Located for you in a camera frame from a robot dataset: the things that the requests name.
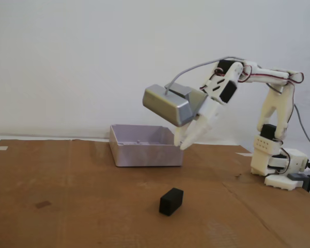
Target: stain on cardboard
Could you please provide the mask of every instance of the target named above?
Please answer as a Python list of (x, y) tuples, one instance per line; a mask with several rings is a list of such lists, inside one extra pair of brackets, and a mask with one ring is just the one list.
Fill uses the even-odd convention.
[(45, 200), (44, 202), (42, 201), (40, 203), (35, 204), (37, 209), (44, 208), (44, 207), (47, 207), (50, 205), (51, 205), (51, 203), (48, 200)]

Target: gray cable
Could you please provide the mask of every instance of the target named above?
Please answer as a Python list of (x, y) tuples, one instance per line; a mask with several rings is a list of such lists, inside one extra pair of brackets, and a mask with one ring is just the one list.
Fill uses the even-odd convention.
[(226, 56), (226, 57), (222, 57), (222, 58), (219, 58), (219, 59), (215, 59), (215, 60), (212, 60), (212, 61), (209, 61), (209, 62), (205, 62), (205, 63), (202, 63), (202, 64), (199, 64), (199, 65), (196, 65), (196, 66), (193, 66), (189, 69), (186, 69), (182, 72), (180, 72), (178, 75), (175, 76), (175, 78), (171, 81), (171, 83), (168, 85), (168, 87), (166, 88), (166, 91), (165, 91), (165, 95), (168, 93), (168, 91), (170, 90), (171, 86), (174, 84), (175, 80), (177, 80), (177, 78), (179, 78), (181, 75), (183, 75), (184, 73), (188, 72), (188, 71), (191, 71), (191, 70), (194, 70), (195, 68), (198, 68), (198, 67), (201, 67), (201, 66), (206, 66), (206, 65), (209, 65), (209, 64), (212, 64), (212, 63), (215, 63), (215, 62), (218, 62), (220, 60), (223, 60), (223, 59), (228, 59), (228, 58), (234, 58), (234, 59), (238, 59), (238, 60), (244, 60), (243, 58), (239, 58), (239, 57), (233, 57), (233, 56)]
[[(268, 86), (269, 88), (271, 88), (272, 90), (274, 90), (275, 92), (281, 94), (281, 92), (280, 92), (279, 90), (273, 88), (270, 84), (267, 84), (267, 86)], [(299, 109), (298, 109), (298, 107), (296, 106), (296, 104), (294, 104), (294, 107), (295, 107), (296, 113), (298, 114), (299, 122), (300, 122), (301, 128), (302, 128), (302, 130), (303, 130), (303, 132), (304, 132), (304, 134), (305, 134), (305, 137), (306, 137), (306, 138), (308, 139), (308, 141), (310, 142), (310, 138), (309, 138), (308, 134), (306, 133), (306, 131), (305, 131), (305, 129), (304, 129), (304, 126), (303, 126), (303, 123), (302, 123), (302, 119), (301, 119), (301, 116), (300, 116)]]
[(299, 122), (300, 122), (301, 128), (302, 128), (302, 130), (303, 130), (303, 132), (304, 132), (304, 134), (305, 134), (305, 137), (306, 137), (306, 138), (308, 139), (308, 141), (310, 142), (310, 138), (309, 138), (309, 136), (307, 135), (307, 133), (306, 133), (306, 131), (305, 131), (305, 129), (304, 129), (304, 126), (303, 126), (303, 124), (302, 124), (302, 120), (301, 120), (301, 116), (300, 116), (300, 112), (299, 112), (299, 110), (298, 110), (298, 107), (296, 107), (296, 104), (294, 104), (294, 107), (295, 107), (295, 109), (296, 109), (296, 113), (298, 114)]

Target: cardboard surface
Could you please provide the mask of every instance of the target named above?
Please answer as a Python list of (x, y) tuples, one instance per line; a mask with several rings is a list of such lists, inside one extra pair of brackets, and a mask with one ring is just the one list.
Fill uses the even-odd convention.
[[(0, 141), (0, 248), (310, 247), (310, 194), (267, 187), (239, 146), (183, 167), (118, 168), (108, 143)], [(159, 213), (160, 197), (184, 190)]]

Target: black cube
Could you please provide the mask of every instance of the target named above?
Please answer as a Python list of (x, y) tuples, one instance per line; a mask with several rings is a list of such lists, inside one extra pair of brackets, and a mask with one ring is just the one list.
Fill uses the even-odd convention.
[(160, 200), (160, 213), (170, 216), (182, 204), (182, 197), (184, 191), (172, 188), (169, 192), (161, 197)]

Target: black block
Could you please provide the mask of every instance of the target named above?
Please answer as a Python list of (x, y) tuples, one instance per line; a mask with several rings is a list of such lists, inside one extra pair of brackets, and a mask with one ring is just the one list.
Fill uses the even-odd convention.
[(269, 140), (273, 140), (274, 139), (274, 133), (275, 133), (275, 129), (277, 127), (275, 125), (272, 124), (264, 124), (262, 127), (262, 130), (260, 132), (260, 136), (267, 138)]
[(161, 197), (160, 213), (170, 216), (182, 204), (183, 190), (172, 188), (169, 192)]

